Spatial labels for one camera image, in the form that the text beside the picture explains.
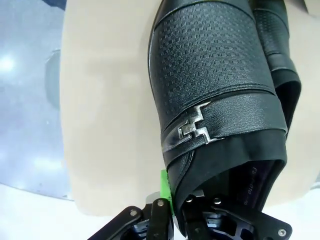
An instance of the black leather shoe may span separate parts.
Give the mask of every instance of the black leather shoe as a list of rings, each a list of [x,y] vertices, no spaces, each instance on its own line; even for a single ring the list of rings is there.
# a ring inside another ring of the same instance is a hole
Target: black leather shoe
[[[286,5],[283,0],[256,0],[254,3],[256,29],[289,129],[299,100],[301,82],[290,59]]]
[[[178,221],[196,190],[261,210],[287,126],[248,0],[163,0],[148,67]]]

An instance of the textured leather upper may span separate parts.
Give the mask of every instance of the textured leather upper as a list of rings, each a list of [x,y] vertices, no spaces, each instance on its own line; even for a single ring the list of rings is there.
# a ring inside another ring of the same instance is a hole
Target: textured leather upper
[[[289,55],[289,31],[282,19],[273,12],[255,10],[256,29],[266,55],[284,53]]]
[[[265,161],[250,201],[262,208],[286,163],[284,113],[248,9],[248,0],[163,0],[155,17],[148,69],[162,144],[175,141],[194,107],[207,102],[194,125],[220,138],[208,143],[193,132],[190,140],[163,151],[178,221],[182,203],[196,188],[250,161],[253,168]]]
[[[149,73],[162,131],[214,96],[245,89],[275,94],[255,22],[223,2],[197,3],[163,19],[151,36]]]

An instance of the beige cushion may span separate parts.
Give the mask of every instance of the beige cushion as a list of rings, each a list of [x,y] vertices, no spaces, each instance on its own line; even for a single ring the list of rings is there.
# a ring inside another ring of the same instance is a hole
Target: beige cushion
[[[68,0],[60,108],[64,152],[79,209],[115,215],[160,190],[160,125],[148,77],[149,35],[160,0]],[[289,5],[291,52],[303,84],[288,164],[268,204],[305,194],[319,169],[319,24]]]

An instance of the green part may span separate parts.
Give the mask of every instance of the green part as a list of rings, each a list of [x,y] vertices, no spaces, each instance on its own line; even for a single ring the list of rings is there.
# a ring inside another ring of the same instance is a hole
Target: green part
[[[161,170],[160,197],[163,199],[167,199],[170,202],[171,213],[172,213],[172,216],[174,216],[175,215],[174,206],[172,205],[171,190],[170,190],[170,185],[168,181],[168,173],[166,170]]]

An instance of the metal buckle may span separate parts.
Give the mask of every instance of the metal buckle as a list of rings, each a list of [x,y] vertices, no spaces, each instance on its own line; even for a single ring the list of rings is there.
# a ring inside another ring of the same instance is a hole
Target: metal buckle
[[[210,104],[211,102],[208,101],[203,104],[199,104],[193,107],[195,110],[196,116],[190,117],[187,119],[183,124],[179,125],[177,128],[175,128],[170,136],[172,136],[172,139],[169,140],[167,143],[166,141],[163,144],[162,152],[165,153],[171,149],[174,149],[178,145],[185,143],[193,138],[193,135],[195,138],[199,136],[204,137],[205,144],[213,143],[218,140],[222,140],[223,138],[210,138],[210,135],[208,133],[208,129],[206,127],[197,128],[196,123],[203,121],[204,116],[202,115],[201,108],[205,107],[206,105]]]

